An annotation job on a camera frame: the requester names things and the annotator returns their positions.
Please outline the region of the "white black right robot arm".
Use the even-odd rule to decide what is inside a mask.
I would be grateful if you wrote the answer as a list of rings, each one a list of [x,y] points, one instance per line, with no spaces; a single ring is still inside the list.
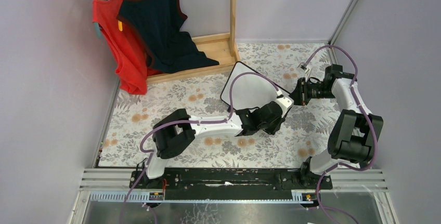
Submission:
[[[360,166],[357,170],[363,171],[373,165],[384,122],[365,106],[354,74],[344,72],[341,65],[332,64],[325,69],[322,81],[315,77],[298,79],[289,96],[298,106],[306,106],[312,99],[333,98],[340,109],[327,149],[309,157],[302,164],[303,173],[327,174],[339,165],[354,168],[356,164]]]

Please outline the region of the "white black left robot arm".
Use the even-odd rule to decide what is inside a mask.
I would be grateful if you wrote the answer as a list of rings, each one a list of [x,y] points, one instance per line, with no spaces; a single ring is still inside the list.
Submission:
[[[285,121],[293,102],[277,98],[262,107],[231,111],[229,116],[191,116],[178,109],[154,125],[151,136],[155,155],[147,160],[148,179],[163,176],[169,159],[181,153],[197,139],[214,136],[251,136],[262,130],[275,134]]]

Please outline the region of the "white whiteboard black frame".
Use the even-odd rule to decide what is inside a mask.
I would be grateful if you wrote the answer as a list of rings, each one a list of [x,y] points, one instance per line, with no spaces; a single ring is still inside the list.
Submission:
[[[228,76],[220,94],[220,99],[228,106],[233,105],[235,110],[261,108],[265,104],[276,100],[278,92],[287,97],[290,94],[275,82],[269,82],[265,76],[250,66],[238,61]]]

